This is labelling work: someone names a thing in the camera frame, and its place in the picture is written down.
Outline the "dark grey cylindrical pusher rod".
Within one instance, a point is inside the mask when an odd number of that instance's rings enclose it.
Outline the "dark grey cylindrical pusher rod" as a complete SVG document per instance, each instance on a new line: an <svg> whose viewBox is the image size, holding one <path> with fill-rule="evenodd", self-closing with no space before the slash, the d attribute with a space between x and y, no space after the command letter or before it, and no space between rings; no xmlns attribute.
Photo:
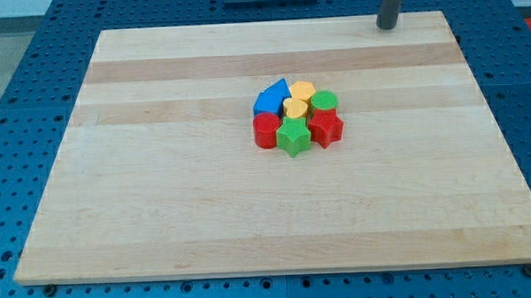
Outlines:
<svg viewBox="0 0 531 298"><path fill-rule="evenodd" d="M390 30L396 27L403 0L381 0L376 18L376 26L380 30Z"/></svg>

